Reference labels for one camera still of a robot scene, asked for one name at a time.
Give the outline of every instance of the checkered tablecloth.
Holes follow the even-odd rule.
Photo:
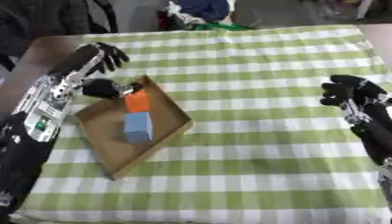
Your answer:
[[[386,223],[376,167],[320,83],[355,74],[392,90],[354,26],[86,36],[149,75],[194,120],[125,178],[102,176],[69,116],[19,214],[53,222]],[[94,100],[81,96],[73,111]]]

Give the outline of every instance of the robotic arm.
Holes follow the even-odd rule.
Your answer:
[[[341,109],[351,131],[362,141],[367,154],[379,165],[379,184],[392,211],[392,120],[387,106],[391,98],[369,80],[333,75],[324,83],[321,104]]]
[[[139,88],[88,76],[115,71],[129,58],[103,43],[84,45],[27,91],[12,115],[0,122],[0,223],[23,204],[49,158],[74,95],[115,99]]]

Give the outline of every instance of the blue cube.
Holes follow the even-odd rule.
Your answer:
[[[124,133],[130,144],[143,144],[152,140],[152,121],[149,112],[125,116]]]

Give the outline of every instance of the cardboard tray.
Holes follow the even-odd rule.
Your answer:
[[[143,85],[149,98],[153,122],[153,139],[149,143],[127,142],[123,133],[126,115],[124,99],[101,100],[76,113],[98,160],[112,179],[125,176],[133,167],[193,125],[191,118],[150,78],[143,76],[136,82]]]

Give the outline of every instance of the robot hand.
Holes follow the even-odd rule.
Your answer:
[[[123,62],[130,60],[130,58],[117,47],[99,42],[78,48],[69,58],[52,69],[49,74],[51,76],[63,78],[74,71],[80,71],[91,59],[99,55],[100,52],[103,53],[103,59],[100,59],[96,65],[89,69],[86,75],[92,74],[97,70],[105,74],[105,67],[113,72],[116,70],[116,67],[122,67]]]
[[[325,92],[321,104],[339,106],[342,102],[352,98],[360,108],[370,102],[382,102],[387,91],[373,82],[352,75],[335,74],[331,76],[332,83],[323,83]]]
[[[26,116],[20,112],[0,123],[0,221],[25,201],[59,134],[47,143],[37,142],[26,132]]]
[[[130,58],[120,49],[115,46],[107,45],[102,42],[94,44],[98,49],[105,52],[103,62],[98,64],[91,72],[99,70],[102,74],[105,74],[105,64],[109,71],[113,72],[116,67],[122,67],[123,62],[130,61]]]
[[[321,104],[337,106],[353,125],[351,131],[361,139],[367,154],[377,165],[392,156],[392,121],[385,106],[387,91],[369,80],[352,75],[333,75],[323,83]]]

